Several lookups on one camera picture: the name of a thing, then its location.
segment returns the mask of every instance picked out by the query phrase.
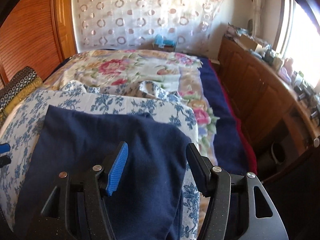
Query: floral bedspread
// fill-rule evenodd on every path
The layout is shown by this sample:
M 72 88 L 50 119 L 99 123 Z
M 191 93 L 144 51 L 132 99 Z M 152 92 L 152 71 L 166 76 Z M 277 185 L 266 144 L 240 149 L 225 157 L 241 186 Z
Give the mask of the floral bedspread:
M 178 92 L 182 103 L 193 109 L 198 124 L 199 151 L 217 164 L 213 139 L 218 117 L 203 95 L 201 61 L 181 53 L 154 50 L 93 50 L 74 55 L 55 72 L 44 87 L 59 90 L 71 80 L 104 88 L 152 81 L 167 92 Z
M 136 86 L 119 85 L 117 88 L 111 86 L 104 91 L 100 89 L 84 86 L 78 81 L 67 83 L 60 91 L 39 89 L 32 93 L 17 110 L 0 139 L 0 143 L 9 143 L 11 146 L 7 155 L 12 162 L 0 169 L 0 205 L 11 228 L 14 225 L 18 195 L 49 105 L 91 114 L 147 112 L 158 122 L 175 125 L 197 145 L 198 132 L 195 116 L 191 108 L 179 102 L 181 98 L 178 94 L 168 93 L 154 82 L 138 82 Z M 117 95 L 107 94 L 111 93 L 112 89 L 119 90 L 115 92 Z M 181 239 L 196 239 L 199 192 L 188 166 L 182 192 L 184 203 Z

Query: white patterned curtain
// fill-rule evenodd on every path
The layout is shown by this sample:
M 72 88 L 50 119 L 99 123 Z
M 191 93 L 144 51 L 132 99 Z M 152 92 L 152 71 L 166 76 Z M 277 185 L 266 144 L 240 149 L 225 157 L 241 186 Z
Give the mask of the white patterned curtain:
M 223 0 L 72 0 L 78 52 L 151 49 L 157 34 L 176 51 L 205 54 Z
M 261 38 L 262 35 L 262 9 L 265 0 L 253 0 L 253 29 L 252 35 Z

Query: bed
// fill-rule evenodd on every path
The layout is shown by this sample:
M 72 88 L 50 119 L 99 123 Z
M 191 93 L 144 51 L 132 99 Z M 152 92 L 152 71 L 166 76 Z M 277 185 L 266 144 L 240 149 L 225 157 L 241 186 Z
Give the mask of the bed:
M 42 87 L 15 107 L 1 129 L 0 143 L 12 146 L 12 163 L 1 169 L 0 205 L 12 228 L 49 104 L 96 114 L 147 112 L 158 122 L 178 127 L 214 165 L 240 175 L 255 171 L 254 153 L 208 59 L 150 50 L 84 52 L 60 64 Z M 189 168 L 182 191 L 181 238 L 196 239 L 208 199 L 199 197 Z

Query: navy blue blanket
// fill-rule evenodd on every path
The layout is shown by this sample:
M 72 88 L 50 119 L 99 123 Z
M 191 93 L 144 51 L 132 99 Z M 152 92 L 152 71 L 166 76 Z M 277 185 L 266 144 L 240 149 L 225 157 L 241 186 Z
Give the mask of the navy blue blanket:
M 236 120 L 229 111 L 219 80 L 207 58 L 199 57 L 203 63 L 200 68 L 204 96 L 213 109 L 217 121 L 217 134 L 213 146 L 219 166 L 227 172 L 244 175 L 249 171 L 248 159 L 236 129 Z
M 42 192 L 61 171 L 103 161 L 120 141 L 129 147 L 117 191 L 106 198 L 120 239 L 180 239 L 181 187 L 190 139 L 176 127 L 136 115 L 93 115 L 49 106 L 21 189 L 14 232 L 26 234 Z

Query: white fabric with blue flowers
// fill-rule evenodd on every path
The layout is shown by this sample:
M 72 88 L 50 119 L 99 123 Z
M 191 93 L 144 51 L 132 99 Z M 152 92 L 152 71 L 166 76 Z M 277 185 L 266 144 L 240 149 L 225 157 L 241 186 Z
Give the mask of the white fabric with blue flowers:
M 179 95 L 168 93 L 152 82 L 139 82 L 136 87 L 129 84 L 102 90 L 70 81 L 61 91 L 36 90 L 22 103 L 0 139 L 0 143 L 9 143 L 11 146 L 10 152 L 6 154 L 12 162 L 0 169 L 0 205 L 9 226 L 13 228 L 18 195 L 49 105 L 89 114 L 150 113 L 155 121 L 175 125 L 198 145 L 194 113 L 180 101 Z M 199 192 L 188 166 L 182 191 L 184 203 L 181 239 L 196 239 Z

